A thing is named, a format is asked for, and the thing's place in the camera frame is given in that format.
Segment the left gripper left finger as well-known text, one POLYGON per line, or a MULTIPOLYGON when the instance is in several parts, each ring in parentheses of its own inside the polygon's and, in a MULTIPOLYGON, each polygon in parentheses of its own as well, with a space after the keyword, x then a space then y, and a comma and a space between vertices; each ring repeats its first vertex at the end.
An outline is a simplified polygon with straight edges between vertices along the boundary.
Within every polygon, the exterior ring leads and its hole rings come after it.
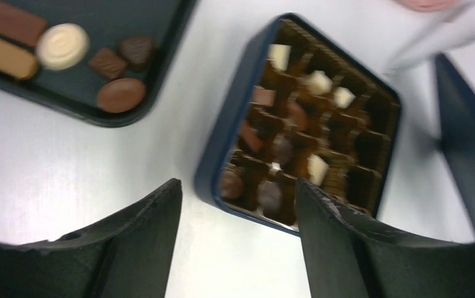
POLYGON ((0 243, 0 297, 164 297, 181 181, 53 241, 0 243))

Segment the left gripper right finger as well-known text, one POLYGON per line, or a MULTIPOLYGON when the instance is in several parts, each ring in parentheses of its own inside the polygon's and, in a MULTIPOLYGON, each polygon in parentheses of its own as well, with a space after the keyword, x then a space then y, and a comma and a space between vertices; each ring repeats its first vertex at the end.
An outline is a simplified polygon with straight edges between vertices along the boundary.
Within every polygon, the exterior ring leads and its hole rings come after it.
POLYGON ((475 242, 394 228, 305 179, 296 209, 312 297, 475 297, 475 242))

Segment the blue chocolate box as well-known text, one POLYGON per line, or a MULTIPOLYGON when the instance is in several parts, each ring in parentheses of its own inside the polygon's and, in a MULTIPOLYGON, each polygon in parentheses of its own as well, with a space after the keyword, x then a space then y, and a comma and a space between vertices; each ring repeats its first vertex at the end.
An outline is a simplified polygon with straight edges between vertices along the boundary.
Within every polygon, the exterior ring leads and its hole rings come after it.
POLYGON ((301 178, 376 216, 400 113, 386 83, 302 17, 283 14, 243 52, 197 169, 196 193, 293 235, 301 178))

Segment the blue box lid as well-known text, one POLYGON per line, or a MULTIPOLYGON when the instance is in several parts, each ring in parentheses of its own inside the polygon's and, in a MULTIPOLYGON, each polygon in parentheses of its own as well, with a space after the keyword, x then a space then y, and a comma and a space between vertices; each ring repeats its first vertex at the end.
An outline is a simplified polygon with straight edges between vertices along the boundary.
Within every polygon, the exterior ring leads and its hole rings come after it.
POLYGON ((440 146, 475 231, 475 92, 442 53, 435 75, 440 146))

